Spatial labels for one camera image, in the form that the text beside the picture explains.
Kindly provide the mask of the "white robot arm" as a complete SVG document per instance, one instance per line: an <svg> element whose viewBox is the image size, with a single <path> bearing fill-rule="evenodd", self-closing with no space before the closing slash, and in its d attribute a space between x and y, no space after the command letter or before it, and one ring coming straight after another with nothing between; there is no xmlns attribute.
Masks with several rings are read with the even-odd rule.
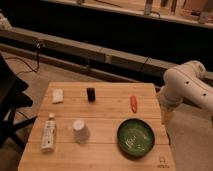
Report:
<svg viewBox="0 0 213 171"><path fill-rule="evenodd" d="M165 71L164 85L157 93L164 125L169 123L173 110L184 98L213 115L213 87L202 81L205 72L199 61L189 61Z"/></svg>

